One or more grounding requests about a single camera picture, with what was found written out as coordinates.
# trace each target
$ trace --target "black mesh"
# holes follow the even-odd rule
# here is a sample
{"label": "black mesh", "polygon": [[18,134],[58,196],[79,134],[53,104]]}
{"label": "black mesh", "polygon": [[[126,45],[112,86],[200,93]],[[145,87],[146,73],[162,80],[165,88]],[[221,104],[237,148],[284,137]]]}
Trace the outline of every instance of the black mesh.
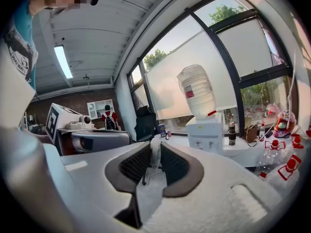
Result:
{"label": "black mesh", "polygon": [[127,178],[138,184],[150,164],[150,145],[123,160],[119,169]]}
{"label": "black mesh", "polygon": [[166,174],[168,186],[182,179],[189,170],[189,163],[184,158],[163,145],[161,145],[161,164]]}

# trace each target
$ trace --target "white ceiling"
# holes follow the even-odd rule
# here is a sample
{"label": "white ceiling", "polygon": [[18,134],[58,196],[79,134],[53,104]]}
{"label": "white ceiling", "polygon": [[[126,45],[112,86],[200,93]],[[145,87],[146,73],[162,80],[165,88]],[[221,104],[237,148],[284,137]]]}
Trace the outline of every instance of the white ceiling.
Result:
{"label": "white ceiling", "polygon": [[[136,26],[157,0],[99,0],[81,4],[50,19],[44,10],[33,19],[33,38],[39,52],[37,94],[69,87],[107,84]],[[53,47],[64,45],[73,79],[67,80]]]}

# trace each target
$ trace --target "black thermos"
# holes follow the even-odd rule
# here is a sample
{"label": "black thermos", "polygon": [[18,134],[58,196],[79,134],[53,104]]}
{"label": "black thermos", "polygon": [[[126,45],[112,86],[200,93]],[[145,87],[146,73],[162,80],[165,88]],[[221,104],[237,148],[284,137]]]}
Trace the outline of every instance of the black thermos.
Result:
{"label": "black thermos", "polygon": [[232,122],[229,126],[229,145],[235,145],[235,139],[236,139],[236,134],[235,134],[235,124]]}

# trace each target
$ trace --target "ceiling light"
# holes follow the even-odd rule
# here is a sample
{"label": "ceiling light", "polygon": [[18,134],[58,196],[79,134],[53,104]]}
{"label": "ceiling light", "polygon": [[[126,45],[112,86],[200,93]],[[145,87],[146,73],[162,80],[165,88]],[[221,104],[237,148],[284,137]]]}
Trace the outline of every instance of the ceiling light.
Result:
{"label": "ceiling light", "polygon": [[54,51],[56,53],[58,63],[64,72],[64,75],[66,76],[67,79],[72,79],[73,77],[72,77],[72,74],[70,72],[68,62],[67,62],[67,59],[65,56],[64,46],[55,46]]}

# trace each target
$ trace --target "black window frame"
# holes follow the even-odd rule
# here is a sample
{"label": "black window frame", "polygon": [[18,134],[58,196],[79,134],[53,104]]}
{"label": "black window frame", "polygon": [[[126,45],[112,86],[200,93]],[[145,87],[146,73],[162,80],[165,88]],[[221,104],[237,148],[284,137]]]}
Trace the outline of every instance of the black window frame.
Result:
{"label": "black window frame", "polygon": [[[141,56],[137,59],[134,66],[130,70],[128,74],[128,81],[130,86],[131,94],[138,89],[141,85],[144,85],[147,100],[149,103],[150,110],[154,113],[155,109],[153,107],[152,98],[150,95],[149,87],[147,85],[147,80],[145,77],[145,68],[143,65],[143,58],[149,53],[149,51],[170,31],[172,30],[178,23],[180,23],[182,20],[184,20],[186,17],[191,16],[205,31],[205,33],[209,36],[209,38],[214,43],[216,49],[221,55],[221,58],[223,59],[225,66],[228,70],[229,76],[232,81],[232,85],[234,88],[236,100],[237,100],[237,110],[238,110],[238,121],[239,121],[239,137],[243,137],[244,135],[244,127],[245,127],[245,118],[244,118],[244,104],[242,101],[242,94],[241,89],[250,87],[262,82],[266,82],[275,78],[279,78],[282,76],[287,76],[289,78],[289,81],[291,82],[291,78],[293,77],[293,65],[291,63],[289,54],[286,51],[286,48],[281,41],[279,35],[275,31],[275,29],[272,27],[270,22],[263,16],[262,13],[260,13],[256,9],[249,9],[246,11],[243,11],[239,14],[233,15],[231,17],[228,17],[220,22],[217,22],[210,27],[208,27],[194,12],[198,9],[206,6],[207,4],[213,2],[215,0],[201,0],[194,6],[190,8],[185,8],[185,11],[180,14],[176,19],[174,19],[146,48],[146,50],[141,54]],[[240,77],[238,74],[238,71],[235,67],[235,64],[228,53],[226,47],[222,43],[221,39],[218,37],[218,34],[228,30],[232,27],[238,26],[242,23],[251,21],[257,19],[260,21],[260,23],[264,26],[265,29],[267,29],[270,33],[270,36],[272,38],[273,43],[276,46],[277,51],[279,52],[279,55],[284,59],[285,63],[272,66],[269,68],[266,68],[264,70],[251,73],[245,76]],[[132,71],[139,66],[140,73],[141,73],[141,80],[136,83],[134,86],[131,86],[132,78],[131,73]],[[296,81],[294,81],[294,88],[292,90],[292,112],[295,114],[296,119],[298,119],[298,89]],[[186,136],[187,133],[175,133],[176,135],[184,135]]]}

